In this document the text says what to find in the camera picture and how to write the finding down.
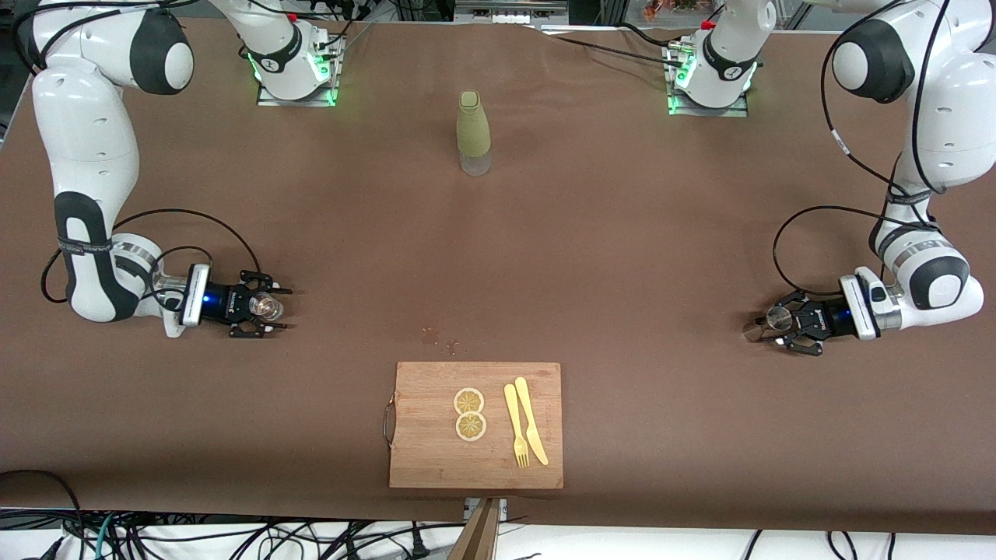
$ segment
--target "metal mounting plate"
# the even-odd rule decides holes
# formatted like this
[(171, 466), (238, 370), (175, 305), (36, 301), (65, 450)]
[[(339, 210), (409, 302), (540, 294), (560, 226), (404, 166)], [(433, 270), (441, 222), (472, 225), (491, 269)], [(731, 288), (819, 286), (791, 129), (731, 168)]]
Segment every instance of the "metal mounting plate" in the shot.
[(343, 73), (345, 51), (346, 37), (339, 37), (332, 45), (329, 45), (326, 54), (332, 55), (332, 58), (325, 64), (329, 65), (329, 73), (332, 76), (309, 96), (293, 101), (277, 99), (260, 85), (259, 92), (256, 94), (256, 105), (259, 107), (335, 107), (339, 100), (339, 79)]
[[(667, 47), (660, 48), (664, 60), (678, 60)], [(664, 66), (664, 81), (667, 83), (667, 112), (670, 115), (692, 115), (695, 117), (747, 117), (747, 94), (740, 94), (733, 105), (724, 109), (702, 107), (691, 100), (688, 94), (674, 85), (678, 69)]]

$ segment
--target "cutting board handle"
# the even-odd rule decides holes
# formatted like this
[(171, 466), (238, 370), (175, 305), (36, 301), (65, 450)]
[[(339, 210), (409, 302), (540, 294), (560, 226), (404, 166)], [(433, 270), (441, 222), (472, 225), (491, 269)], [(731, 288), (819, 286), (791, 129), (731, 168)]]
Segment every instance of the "cutting board handle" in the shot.
[(394, 428), (397, 426), (397, 411), (394, 406), (396, 395), (397, 393), (391, 393), (387, 406), (383, 408), (383, 440), (387, 442), (388, 449), (394, 448)]

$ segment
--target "knife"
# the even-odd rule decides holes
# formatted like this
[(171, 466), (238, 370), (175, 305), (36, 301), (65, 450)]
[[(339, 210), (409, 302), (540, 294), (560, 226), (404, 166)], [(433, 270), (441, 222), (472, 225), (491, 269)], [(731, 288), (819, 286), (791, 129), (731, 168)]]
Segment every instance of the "knife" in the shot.
[(533, 448), (533, 452), (536, 453), (536, 458), (540, 459), (540, 462), (550, 464), (550, 461), (547, 460), (547, 453), (543, 451), (540, 433), (536, 430), (536, 420), (533, 419), (533, 405), (529, 400), (529, 386), (526, 385), (526, 378), (515, 378), (515, 390), (519, 394), (519, 401), (522, 402), (522, 409), (526, 411), (526, 420), (529, 422), (529, 427), (526, 428), (526, 439), (529, 440), (529, 446)]

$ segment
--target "table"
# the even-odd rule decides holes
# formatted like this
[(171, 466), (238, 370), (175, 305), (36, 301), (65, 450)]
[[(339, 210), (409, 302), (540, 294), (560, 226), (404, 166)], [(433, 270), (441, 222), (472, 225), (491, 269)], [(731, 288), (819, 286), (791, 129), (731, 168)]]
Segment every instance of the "table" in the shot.
[[(0, 152), (3, 469), (60, 472), (95, 509), (455, 519), (467, 492), (387, 488), (394, 364), (551, 361), (563, 365), (565, 486), (517, 493), (514, 516), (996, 532), (991, 306), (832, 341), (815, 359), (741, 336), (788, 291), (770, 257), (786, 217), (881, 205), (882, 185), (823, 124), (831, 36), (774, 35), (751, 117), (706, 120), (667, 114), (652, 63), (513, 26), (378, 25), (347, 53), (339, 107), (256, 108), (234, 32), (183, 23), (193, 84), (125, 93), (142, 167), (122, 216), (179, 206), (226, 220), (299, 292), (286, 300), (296, 328), (168, 340), (157, 320), (93, 325), (45, 302), (51, 183), (26, 102)], [(583, 37), (653, 54), (632, 35)], [(492, 126), (479, 178), (457, 163), (465, 89)], [(887, 169), (904, 108), (831, 90), (851, 148)], [(931, 206), (983, 285), (996, 279), (994, 182)], [(249, 265), (204, 220), (133, 225), (163, 247), (208, 247), (221, 281)], [(871, 227), (807, 216), (783, 239), (785, 266), (833, 287), (875, 264)], [(423, 337), (433, 331), (438, 344)], [(64, 504), (43, 482), (7, 486), (3, 503)]]

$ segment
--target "fork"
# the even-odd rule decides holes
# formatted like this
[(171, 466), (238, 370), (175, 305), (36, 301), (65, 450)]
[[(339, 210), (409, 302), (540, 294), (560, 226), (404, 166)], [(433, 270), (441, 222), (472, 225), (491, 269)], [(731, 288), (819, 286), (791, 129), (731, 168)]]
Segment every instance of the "fork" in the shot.
[(512, 418), (512, 429), (515, 430), (515, 443), (512, 445), (515, 460), (519, 463), (519, 468), (525, 468), (529, 466), (529, 447), (526, 445), (526, 438), (522, 436), (522, 425), (519, 423), (519, 396), (512, 384), (505, 386), (505, 404), (508, 405), (508, 416)]

